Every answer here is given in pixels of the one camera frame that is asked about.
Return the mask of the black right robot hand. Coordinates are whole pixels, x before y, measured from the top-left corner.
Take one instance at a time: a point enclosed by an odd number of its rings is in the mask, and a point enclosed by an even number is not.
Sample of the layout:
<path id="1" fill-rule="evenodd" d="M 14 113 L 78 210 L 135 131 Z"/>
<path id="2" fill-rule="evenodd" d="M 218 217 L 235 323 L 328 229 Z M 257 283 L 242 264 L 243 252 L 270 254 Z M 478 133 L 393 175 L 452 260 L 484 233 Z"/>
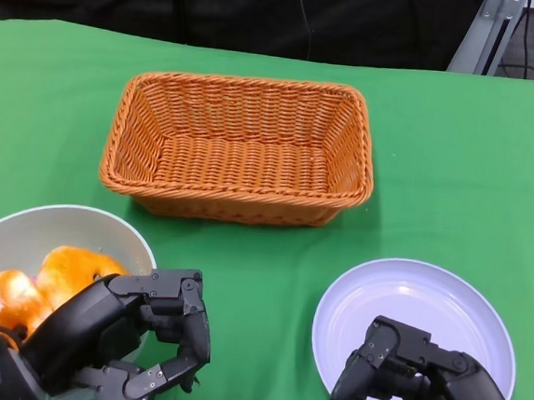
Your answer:
<path id="1" fill-rule="evenodd" d="M 431 334 L 377 316 L 349 355 L 329 400 L 505 400 L 476 359 L 447 351 Z"/>

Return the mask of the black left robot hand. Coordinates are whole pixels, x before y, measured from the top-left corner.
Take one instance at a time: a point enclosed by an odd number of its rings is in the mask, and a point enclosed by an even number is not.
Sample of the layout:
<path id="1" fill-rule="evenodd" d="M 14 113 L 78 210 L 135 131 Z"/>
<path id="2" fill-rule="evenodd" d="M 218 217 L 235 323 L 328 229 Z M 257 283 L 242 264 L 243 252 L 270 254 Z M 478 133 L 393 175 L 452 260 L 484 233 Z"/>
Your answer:
<path id="1" fill-rule="evenodd" d="M 20 349 L 47 394 L 88 388 L 98 400 L 154 400 L 179 386 L 190 393 L 210 362 L 210 328 L 197 270 L 102 277 L 55 310 Z M 177 345 L 148 368 L 126 361 L 141 337 Z"/>

